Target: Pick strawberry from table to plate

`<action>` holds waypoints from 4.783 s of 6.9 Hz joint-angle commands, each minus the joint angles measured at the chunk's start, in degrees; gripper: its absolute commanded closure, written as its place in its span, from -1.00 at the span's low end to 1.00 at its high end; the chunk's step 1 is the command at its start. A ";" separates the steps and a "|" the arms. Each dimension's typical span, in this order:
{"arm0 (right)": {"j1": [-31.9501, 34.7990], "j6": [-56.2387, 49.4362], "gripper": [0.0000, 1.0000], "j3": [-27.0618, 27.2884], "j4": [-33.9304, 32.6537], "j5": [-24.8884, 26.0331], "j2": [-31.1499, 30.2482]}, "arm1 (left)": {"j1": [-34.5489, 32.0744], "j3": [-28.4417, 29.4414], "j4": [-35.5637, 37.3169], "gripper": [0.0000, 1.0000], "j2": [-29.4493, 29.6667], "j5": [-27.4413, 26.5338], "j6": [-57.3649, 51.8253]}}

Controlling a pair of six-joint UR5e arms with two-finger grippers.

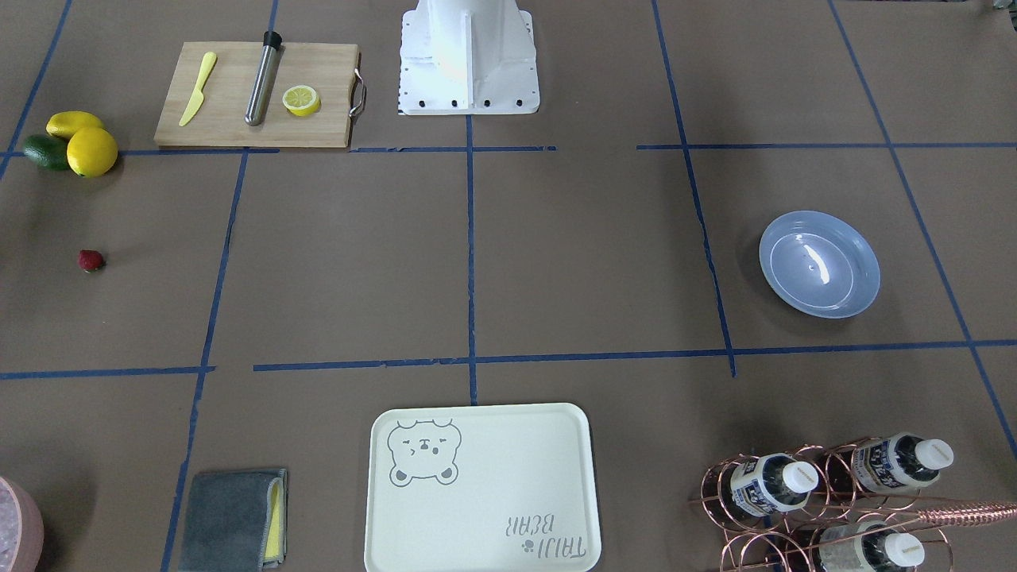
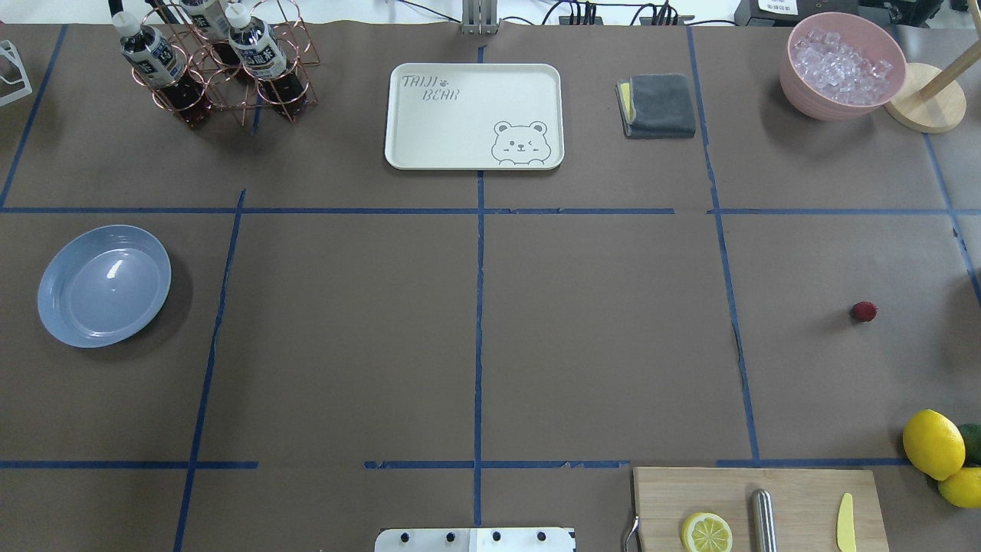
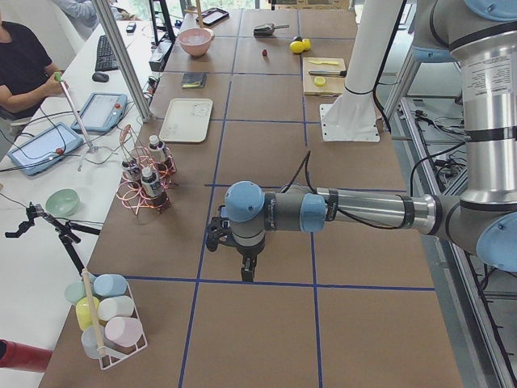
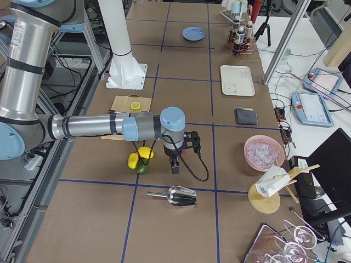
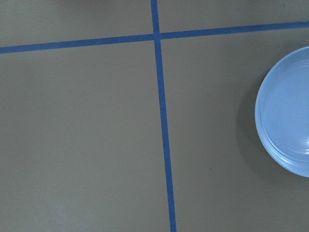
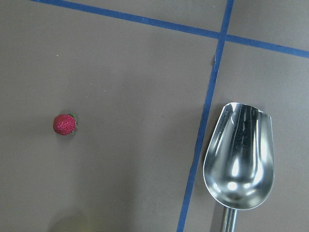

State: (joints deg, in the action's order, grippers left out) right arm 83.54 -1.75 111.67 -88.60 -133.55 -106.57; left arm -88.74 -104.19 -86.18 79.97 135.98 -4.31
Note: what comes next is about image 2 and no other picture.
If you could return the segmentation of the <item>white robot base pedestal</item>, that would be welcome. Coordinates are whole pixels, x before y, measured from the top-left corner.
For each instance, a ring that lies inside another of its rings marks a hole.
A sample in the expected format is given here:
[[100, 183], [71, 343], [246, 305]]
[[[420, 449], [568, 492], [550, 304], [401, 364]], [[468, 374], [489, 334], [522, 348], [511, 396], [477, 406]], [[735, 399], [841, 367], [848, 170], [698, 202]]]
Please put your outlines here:
[[379, 532], [375, 551], [576, 551], [575, 531], [566, 527], [389, 528]]

